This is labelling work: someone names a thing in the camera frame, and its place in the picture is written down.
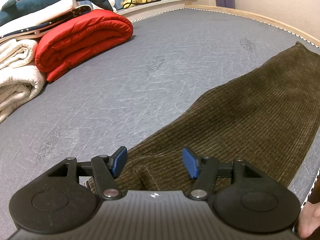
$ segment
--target red folded comforter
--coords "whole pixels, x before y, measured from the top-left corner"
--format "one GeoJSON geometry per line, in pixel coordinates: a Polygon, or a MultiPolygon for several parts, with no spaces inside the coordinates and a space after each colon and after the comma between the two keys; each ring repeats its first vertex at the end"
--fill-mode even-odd
{"type": "Polygon", "coordinates": [[[42,37],[36,66],[53,82],[86,59],[128,40],[131,22],[108,10],[94,10],[65,22],[42,37]]]}

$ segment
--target gray mattress pad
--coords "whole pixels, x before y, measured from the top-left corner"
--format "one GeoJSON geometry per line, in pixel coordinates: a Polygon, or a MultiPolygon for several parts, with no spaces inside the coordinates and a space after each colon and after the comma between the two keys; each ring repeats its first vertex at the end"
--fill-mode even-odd
{"type": "MultiPolygon", "coordinates": [[[[128,149],[179,117],[205,91],[259,67],[300,37],[259,21],[179,9],[133,23],[132,38],[45,87],[0,124],[0,239],[8,203],[68,156],[128,149]]],[[[289,189],[303,203],[320,167],[320,132],[289,189]]]]}

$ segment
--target brown corduroy pants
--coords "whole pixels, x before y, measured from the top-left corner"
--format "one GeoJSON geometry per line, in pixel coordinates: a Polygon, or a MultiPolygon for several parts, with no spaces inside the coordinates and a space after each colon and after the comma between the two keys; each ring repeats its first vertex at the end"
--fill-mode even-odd
{"type": "Polygon", "coordinates": [[[178,119],[128,152],[124,189],[183,190],[182,149],[221,162],[242,158],[288,186],[320,121],[320,56],[300,42],[200,96],[178,119]]]}

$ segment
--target shark plush toy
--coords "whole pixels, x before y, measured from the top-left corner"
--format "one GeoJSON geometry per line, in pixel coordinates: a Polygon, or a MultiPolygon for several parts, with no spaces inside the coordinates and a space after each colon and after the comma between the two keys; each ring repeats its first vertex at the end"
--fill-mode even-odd
{"type": "MultiPolygon", "coordinates": [[[[39,11],[52,5],[60,0],[8,0],[0,10],[0,26],[17,19],[19,17],[25,16],[27,14],[39,11]]],[[[108,0],[88,0],[95,4],[96,6],[112,11],[112,6],[108,0]]]]}

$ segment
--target person's foot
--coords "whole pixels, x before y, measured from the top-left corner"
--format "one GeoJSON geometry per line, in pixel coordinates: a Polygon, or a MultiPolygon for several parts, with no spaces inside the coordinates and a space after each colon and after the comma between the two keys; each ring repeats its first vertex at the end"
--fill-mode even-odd
{"type": "Polygon", "coordinates": [[[320,226],[320,203],[307,202],[300,212],[298,220],[298,233],[302,239],[311,234],[320,226]]]}

